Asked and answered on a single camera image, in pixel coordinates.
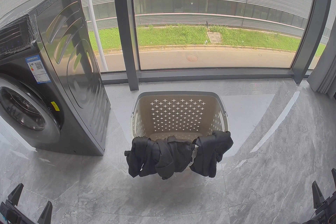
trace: black garment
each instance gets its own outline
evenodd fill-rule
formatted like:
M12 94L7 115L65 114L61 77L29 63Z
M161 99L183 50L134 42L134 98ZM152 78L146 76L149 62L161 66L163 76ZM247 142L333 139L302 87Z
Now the black garment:
M233 141L229 131L213 131L212 135L200 136L193 141L197 148L197 155L190 169L202 176L215 177L216 164L223 158L223 154L228 151Z
M195 145L190 141L167 139L152 141L147 137L136 137L132 149L125 151L128 173L132 177L158 173L162 179L168 179L174 172L182 172L192 161Z

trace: gray tile floor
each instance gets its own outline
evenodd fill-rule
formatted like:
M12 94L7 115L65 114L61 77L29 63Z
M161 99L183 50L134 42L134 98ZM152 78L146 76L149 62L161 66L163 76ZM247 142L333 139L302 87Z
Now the gray tile floor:
M224 80L106 87L111 100L103 157L35 151L0 121L0 198L18 184L19 208L37 221L47 200L53 223L290 223L313 214L311 184L335 191L336 101L306 81ZM233 147L215 178L190 170L168 180L132 178L130 113L141 92L213 91L229 114Z

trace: gray curtain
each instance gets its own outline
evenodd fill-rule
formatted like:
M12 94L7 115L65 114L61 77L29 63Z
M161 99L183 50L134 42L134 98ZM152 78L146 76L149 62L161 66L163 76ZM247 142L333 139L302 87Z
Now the gray curtain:
M322 53L315 69L309 75L309 82L313 91L328 94L333 97L336 93L336 18L331 29L329 41Z

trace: asphalt road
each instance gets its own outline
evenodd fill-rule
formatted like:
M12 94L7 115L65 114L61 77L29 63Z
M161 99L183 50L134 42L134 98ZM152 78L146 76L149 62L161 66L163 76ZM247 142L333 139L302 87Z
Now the asphalt road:
M295 52L249 49L249 48L204 48L141 51L141 69L188 68L188 67L280 67L289 68ZM125 70L122 53L105 55L109 71ZM316 66L314 57L310 69Z

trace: washing machine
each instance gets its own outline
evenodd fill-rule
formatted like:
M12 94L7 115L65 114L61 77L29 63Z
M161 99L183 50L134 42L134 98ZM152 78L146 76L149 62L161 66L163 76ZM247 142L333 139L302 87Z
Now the washing machine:
M30 0L0 19L0 116L32 147L102 156L110 108L81 0Z

